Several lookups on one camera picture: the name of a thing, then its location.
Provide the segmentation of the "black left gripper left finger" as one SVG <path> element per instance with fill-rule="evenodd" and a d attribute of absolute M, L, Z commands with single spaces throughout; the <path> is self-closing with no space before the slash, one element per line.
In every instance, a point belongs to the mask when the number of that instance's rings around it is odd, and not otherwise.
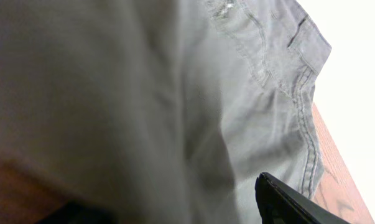
<path fill-rule="evenodd" d="M 66 203 L 35 224 L 117 224 L 114 214 L 101 207 L 76 201 Z"/>

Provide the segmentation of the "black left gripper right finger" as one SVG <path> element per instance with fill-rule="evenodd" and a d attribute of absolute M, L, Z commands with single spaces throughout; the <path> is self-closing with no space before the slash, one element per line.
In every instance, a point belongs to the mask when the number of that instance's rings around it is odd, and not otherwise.
<path fill-rule="evenodd" d="M 348 224 L 268 172 L 256 179 L 255 194 L 262 224 Z"/>

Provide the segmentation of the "grey shorts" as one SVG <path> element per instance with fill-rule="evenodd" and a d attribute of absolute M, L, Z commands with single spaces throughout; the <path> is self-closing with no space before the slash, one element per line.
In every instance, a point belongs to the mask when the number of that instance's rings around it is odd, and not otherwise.
<path fill-rule="evenodd" d="M 260 223 L 312 197 L 331 45 L 284 1 L 0 1 L 0 158 L 141 223 Z"/>

